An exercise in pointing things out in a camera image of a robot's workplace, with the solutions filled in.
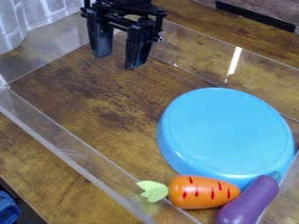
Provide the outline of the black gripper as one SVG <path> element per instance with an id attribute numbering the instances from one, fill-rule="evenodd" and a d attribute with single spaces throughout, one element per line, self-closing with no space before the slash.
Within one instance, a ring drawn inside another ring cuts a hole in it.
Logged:
<path id="1" fill-rule="evenodd" d="M 86 18 L 89 46 L 93 56 L 112 53 L 113 28 L 126 32 L 125 69 L 133 70 L 148 59 L 152 41 L 164 39 L 165 9 L 153 0 L 83 0 L 81 16 Z"/>

